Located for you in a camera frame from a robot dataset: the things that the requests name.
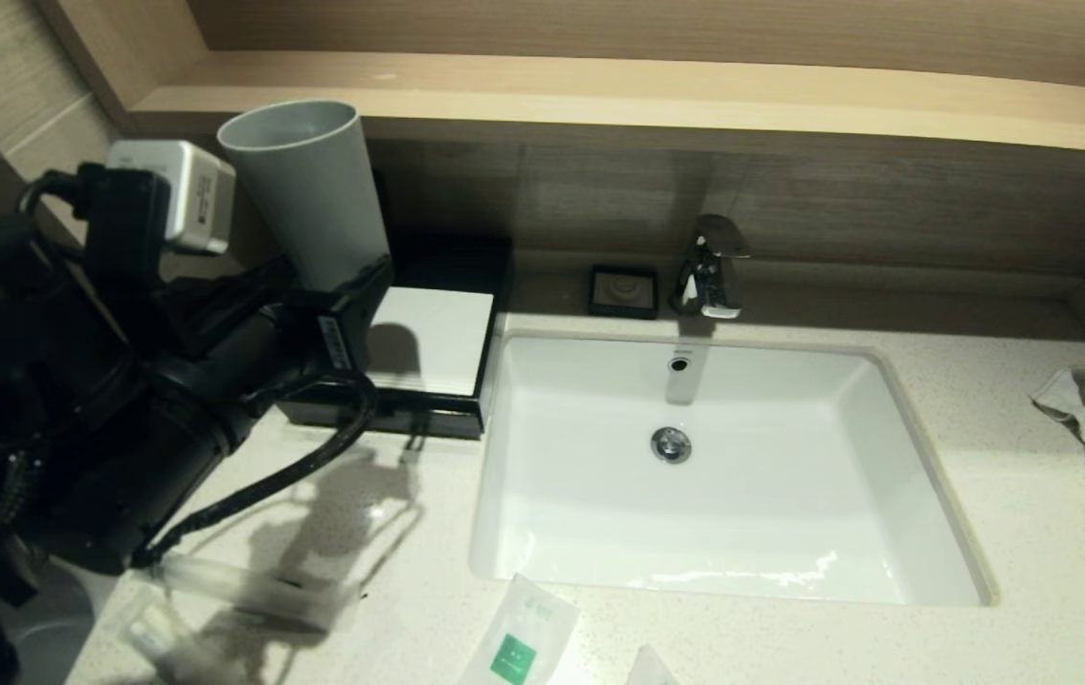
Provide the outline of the grey plastic cup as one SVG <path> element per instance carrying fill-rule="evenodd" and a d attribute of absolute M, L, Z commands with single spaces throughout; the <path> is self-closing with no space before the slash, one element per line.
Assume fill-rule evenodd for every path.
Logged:
<path fill-rule="evenodd" d="M 217 140 L 305 289 L 337 290 L 390 255 L 356 107 L 256 107 L 226 120 Z"/>

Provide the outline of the black amenity box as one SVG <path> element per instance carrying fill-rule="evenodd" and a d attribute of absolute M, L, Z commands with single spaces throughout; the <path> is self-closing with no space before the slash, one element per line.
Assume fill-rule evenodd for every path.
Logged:
<path fill-rule="evenodd" d="M 495 237 L 406 234 L 396 239 L 393 286 L 492 294 L 493 317 L 487 326 L 472 396 L 378 390 L 378 407 L 369 422 L 372 432 L 480 440 L 487 424 L 494 394 L 496 357 L 503 338 L 506 308 L 513 279 L 512 246 Z"/>

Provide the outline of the long clear toothbrush packet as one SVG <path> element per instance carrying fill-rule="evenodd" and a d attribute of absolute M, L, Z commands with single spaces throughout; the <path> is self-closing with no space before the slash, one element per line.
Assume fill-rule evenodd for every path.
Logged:
<path fill-rule="evenodd" d="M 207 597 L 276 627 L 318 634 L 339 627 L 365 597 L 363 582 L 288 568 L 257 571 L 183 554 L 169 554 L 144 573 L 173 593 Z"/>

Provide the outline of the black soap dish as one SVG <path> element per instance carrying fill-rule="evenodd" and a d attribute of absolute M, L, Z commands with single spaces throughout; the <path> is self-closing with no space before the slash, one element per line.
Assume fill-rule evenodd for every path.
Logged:
<path fill-rule="evenodd" d="M 590 269 L 587 313 L 596 317 L 656 320 L 660 310 L 656 270 L 609 267 Z"/>

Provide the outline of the clear toothbrush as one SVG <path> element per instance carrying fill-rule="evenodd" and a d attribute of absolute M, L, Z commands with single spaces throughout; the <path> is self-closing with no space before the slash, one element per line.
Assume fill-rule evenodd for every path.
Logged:
<path fill-rule="evenodd" d="M 166 685 L 251 685 L 241 665 L 197 637 L 159 594 L 125 604 L 119 635 Z"/>

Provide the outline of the chrome drain stopper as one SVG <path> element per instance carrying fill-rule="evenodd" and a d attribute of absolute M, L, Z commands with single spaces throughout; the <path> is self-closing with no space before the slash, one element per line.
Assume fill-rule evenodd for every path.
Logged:
<path fill-rule="evenodd" d="M 662 426 L 650 437 L 653 456 L 665 464 L 684 464 L 692 455 L 692 441 L 674 426 Z"/>

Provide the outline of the chrome faucet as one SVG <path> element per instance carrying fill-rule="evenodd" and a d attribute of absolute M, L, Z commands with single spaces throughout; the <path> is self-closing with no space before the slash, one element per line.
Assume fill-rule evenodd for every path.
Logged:
<path fill-rule="evenodd" d="M 701 214 L 682 252 L 671 306 L 682 316 L 733 321 L 742 310 L 735 262 L 750 259 L 739 227 L 722 214 Z"/>

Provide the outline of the white sachet with green square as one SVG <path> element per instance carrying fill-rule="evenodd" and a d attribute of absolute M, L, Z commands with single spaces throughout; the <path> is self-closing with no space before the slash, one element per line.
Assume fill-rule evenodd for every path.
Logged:
<path fill-rule="evenodd" d="M 547 685 L 578 619 L 577 606 L 516 573 L 456 685 Z"/>

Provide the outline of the white sink basin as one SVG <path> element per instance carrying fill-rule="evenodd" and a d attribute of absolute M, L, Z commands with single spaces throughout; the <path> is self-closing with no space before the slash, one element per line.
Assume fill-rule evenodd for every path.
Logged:
<path fill-rule="evenodd" d="M 872 351 L 511 337 L 469 565 L 478 578 L 983 607 L 983 569 Z M 661 462 L 650 437 L 692 441 Z"/>

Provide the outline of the small plain white sachet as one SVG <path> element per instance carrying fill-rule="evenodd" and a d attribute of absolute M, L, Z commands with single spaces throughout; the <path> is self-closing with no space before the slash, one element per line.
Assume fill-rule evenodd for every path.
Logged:
<path fill-rule="evenodd" d="M 652 645 L 641 646 L 624 685 L 681 685 Z"/>

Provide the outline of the wooden wall shelf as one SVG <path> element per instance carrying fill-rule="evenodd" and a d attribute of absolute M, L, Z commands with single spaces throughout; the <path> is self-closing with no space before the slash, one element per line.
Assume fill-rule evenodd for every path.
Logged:
<path fill-rule="evenodd" d="M 744 151 L 765 131 L 1085 158 L 1085 88 L 934 72 L 609 58 L 210 50 L 187 0 L 36 0 L 125 134 L 304 99 L 372 138 Z"/>

